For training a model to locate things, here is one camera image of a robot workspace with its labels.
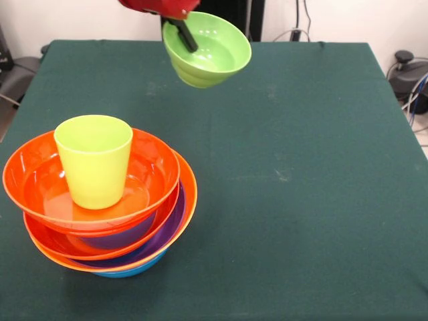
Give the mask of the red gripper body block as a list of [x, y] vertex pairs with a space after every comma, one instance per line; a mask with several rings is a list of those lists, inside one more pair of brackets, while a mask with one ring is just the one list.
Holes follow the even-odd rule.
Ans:
[[119, 0], [128, 9], [173, 19], [186, 19], [200, 0]]

